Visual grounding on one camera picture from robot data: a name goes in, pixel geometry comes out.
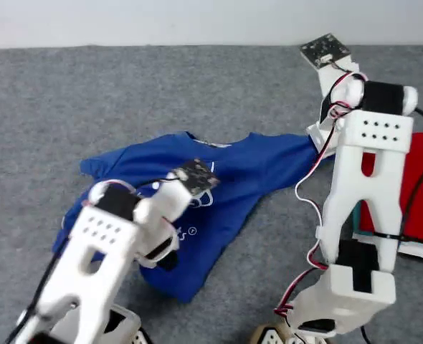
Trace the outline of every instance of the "blue t-shirt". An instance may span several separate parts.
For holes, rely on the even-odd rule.
[[[141,267],[142,275],[152,286],[188,302],[203,285],[219,255],[236,237],[257,201],[301,179],[316,154],[308,136],[250,133],[230,145],[213,145],[182,132],[88,158],[81,162],[80,168],[96,183],[116,178],[132,185],[165,177],[194,158],[201,159],[215,173],[220,184],[198,195],[174,223],[180,240],[178,266],[170,272],[160,267]],[[152,196],[157,188],[158,184],[154,183],[138,191],[143,196]],[[65,215],[54,250],[67,238],[87,192]]]

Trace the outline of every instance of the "white wall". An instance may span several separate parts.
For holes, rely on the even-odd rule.
[[[423,0],[0,0],[0,48],[423,44]]]

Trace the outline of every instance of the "printed logo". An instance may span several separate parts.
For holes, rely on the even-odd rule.
[[[211,163],[210,171],[214,172],[214,161]],[[189,204],[191,208],[201,208],[203,206],[211,206],[213,204],[213,195],[210,190],[205,190],[192,199]]]
[[[194,236],[197,234],[197,228],[196,227],[189,227],[187,231],[183,232],[182,227],[179,227],[176,229],[176,235],[178,235],[178,239],[180,242],[185,240],[186,235]]]

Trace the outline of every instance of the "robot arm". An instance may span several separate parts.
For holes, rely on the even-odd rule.
[[[417,106],[417,91],[367,80],[346,47],[330,34],[301,47],[301,52],[318,68],[325,97],[319,121],[308,133],[319,151],[332,133],[325,156],[335,153],[336,158],[323,225],[316,231],[328,268],[290,303],[286,320],[307,343],[322,343],[316,340],[365,325],[396,301],[392,272],[401,227],[399,196],[413,125],[405,115]],[[331,111],[338,105],[346,111]],[[371,176],[361,171],[365,152],[376,156]],[[340,239],[360,200],[371,210],[379,235],[375,245]]]
[[[141,341],[139,317],[113,305],[116,293],[134,259],[145,267],[174,268],[179,241],[171,222],[194,195],[218,183],[198,160],[170,172],[165,181],[151,198],[121,189],[118,184],[127,186],[122,181],[92,188],[34,312],[26,322],[19,319],[24,326],[16,344],[147,343]],[[105,257],[95,271],[96,252]],[[110,316],[121,320],[113,330],[108,330]]]

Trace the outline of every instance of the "red cloth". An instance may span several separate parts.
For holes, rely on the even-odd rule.
[[[366,176],[370,176],[374,169],[374,154],[365,153],[361,169]],[[406,156],[404,165],[403,184],[401,186],[401,197],[399,203],[401,209],[406,208],[406,204],[417,179],[423,172],[423,133],[412,135],[411,150]],[[360,230],[373,231],[374,227],[366,202],[361,202]],[[423,184],[412,204],[411,214],[406,223],[404,234],[423,239]]]

